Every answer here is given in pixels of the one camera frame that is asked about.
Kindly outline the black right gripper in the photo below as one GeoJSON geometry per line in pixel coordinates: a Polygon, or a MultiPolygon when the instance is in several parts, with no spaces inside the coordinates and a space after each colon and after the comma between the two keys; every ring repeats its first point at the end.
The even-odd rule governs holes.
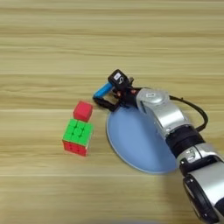
{"type": "Polygon", "coordinates": [[[113,104],[104,98],[94,97],[93,100],[96,104],[104,109],[108,109],[110,112],[116,111],[119,107],[137,107],[137,94],[138,90],[133,87],[127,87],[124,90],[112,90],[114,97],[117,99],[117,103],[113,104]]]}

